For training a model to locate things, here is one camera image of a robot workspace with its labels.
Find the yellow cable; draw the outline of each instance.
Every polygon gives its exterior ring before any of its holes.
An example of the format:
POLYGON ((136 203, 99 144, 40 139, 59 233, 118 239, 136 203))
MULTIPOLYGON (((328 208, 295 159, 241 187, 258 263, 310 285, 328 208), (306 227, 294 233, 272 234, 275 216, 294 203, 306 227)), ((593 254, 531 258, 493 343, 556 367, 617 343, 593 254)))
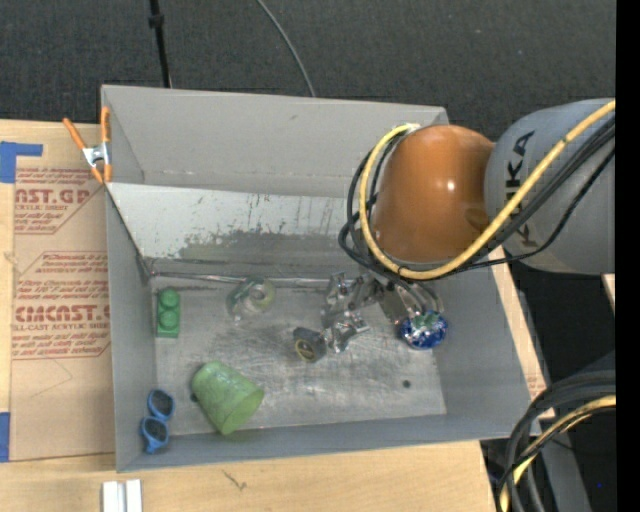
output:
MULTIPOLYGON (((616 395, 607 395, 602 398, 598 398, 596 400, 592 400, 585 405, 578 407, 574 411, 566 414, 559 420, 557 420, 553 425, 551 425, 547 430, 545 430, 540 437, 538 437, 533 443, 531 443, 527 449, 522 452, 522 456, 526 457, 528 454, 530 455, 528 458, 523 460, 518 467, 513 470, 513 480, 518 484, 522 475, 527 470, 527 468, 531 465, 531 463, 538 456, 538 453, 534 453, 540 445, 542 445, 551 435, 555 432, 566 432, 570 428, 573 428, 578 423, 584 421, 587 418, 590 418, 592 413, 599 410, 604 409, 606 407, 615 407, 616 406, 616 395)), ((509 488, 505 482, 502 490, 500 491, 500 509, 501 512, 508 512, 509 506, 511 503, 511 496, 509 495, 509 488)))
POLYGON ((359 189, 359 210, 360 210, 360 223, 362 225, 362 234, 364 235, 364 239, 367 243, 367 247, 371 250, 374 256, 382 263, 387 269, 392 272, 408 278, 415 280, 428 280, 435 279, 436 277, 443 276, 459 266, 466 263, 475 253, 477 253, 484 245, 496 234, 496 232, 500 229, 500 227, 509 219, 511 213, 518 207, 518 205, 522 202, 524 197, 529 193, 529 191, 533 188, 536 182, 540 179, 540 177, 544 174, 547 168, 551 165, 551 163, 558 157, 558 155, 565 149, 566 146, 569 145, 576 137, 584 133, 590 126, 594 123, 602 119, 612 110, 616 108, 616 101, 612 100, 603 107, 599 108, 591 115, 587 116, 580 123, 578 123, 569 133, 567 133, 562 140, 558 141, 558 143, 551 148, 551 150, 546 154, 546 156, 540 161, 540 163, 535 167, 535 169, 531 172, 529 177, 525 180, 522 186, 518 189, 518 191, 513 195, 513 197, 509 200, 509 202, 504 206, 502 211, 498 213, 498 215, 493 219, 491 224, 484 230, 484 232, 460 255, 456 256, 451 261, 445 263, 444 265, 432 269, 432 270, 410 270, 408 268, 401 267, 396 262, 391 260, 384 252, 380 249, 380 246, 374 240, 371 234, 371 228, 369 226, 369 221, 367 220, 367 183, 369 179, 369 174, 371 173, 371 169, 373 164, 380 153, 381 149, 393 138, 395 135, 400 133, 401 131, 408 131, 410 125, 404 125, 403 127, 395 128, 386 134, 374 147, 371 151, 371 155, 367 160, 363 173, 362 179, 360 182, 359 189))

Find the green block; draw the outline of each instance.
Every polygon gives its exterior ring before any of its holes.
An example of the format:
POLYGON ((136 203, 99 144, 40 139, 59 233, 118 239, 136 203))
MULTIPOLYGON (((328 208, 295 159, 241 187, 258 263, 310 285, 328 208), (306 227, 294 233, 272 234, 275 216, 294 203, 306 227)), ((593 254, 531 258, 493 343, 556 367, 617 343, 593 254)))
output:
POLYGON ((156 333, 160 338, 177 338, 180 334, 180 294, 173 288, 158 293, 156 333))

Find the cardboard box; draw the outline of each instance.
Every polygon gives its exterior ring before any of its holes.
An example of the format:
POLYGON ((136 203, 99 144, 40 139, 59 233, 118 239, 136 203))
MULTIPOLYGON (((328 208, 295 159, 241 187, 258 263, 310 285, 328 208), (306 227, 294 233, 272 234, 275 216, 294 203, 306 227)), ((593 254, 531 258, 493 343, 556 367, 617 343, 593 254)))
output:
MULTIPOLYGON (((96 142, 96 126, 79 129, 96 142)), ((15 202, 10 460, 113 451, 104 190, 62 123, 0 121, 0 140, 43 145, 3 185, 15 202)))

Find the gray bin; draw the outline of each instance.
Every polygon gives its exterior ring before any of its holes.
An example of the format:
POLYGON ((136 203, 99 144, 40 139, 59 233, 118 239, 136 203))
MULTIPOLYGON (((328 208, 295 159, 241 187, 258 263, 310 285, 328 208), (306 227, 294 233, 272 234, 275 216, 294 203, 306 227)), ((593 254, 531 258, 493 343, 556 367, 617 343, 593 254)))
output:
POLYGON ((114 169, 106 208, 119 471, 508 436, 530 400, 490 269, 434 283, 450 329, 432 351, 397 340, 377 305, 363 310, 372 328, 345 353, 308 364, 293 351, 295 327, 320 327, 329 275, 358 275, 337 245, 355 168, 393 126, 446 124, 444 109, 102 93, 114 169), (234 323, 224 301, 249 275, 276 282, 276 302, 234 323), (181 295, 175 339, 155 335, 166 286, 181 295), (265 390, 229 436, 190 398, 193 373, 213 359, 265 390), (138 428, 158 387, 176 411, 168 447, 149 455, 138 428))

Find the green cup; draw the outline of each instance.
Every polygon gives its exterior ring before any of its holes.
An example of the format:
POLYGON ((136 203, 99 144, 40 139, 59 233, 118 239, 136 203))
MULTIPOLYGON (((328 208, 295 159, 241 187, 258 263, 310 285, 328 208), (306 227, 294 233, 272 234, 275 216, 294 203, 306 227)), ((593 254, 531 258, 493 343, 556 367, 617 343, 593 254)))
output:
POLYGON ((191 389, 209 421, 223 435, 244 425, 264 398, 261 388, 220 361, 200 368, 191 379, 191 389))

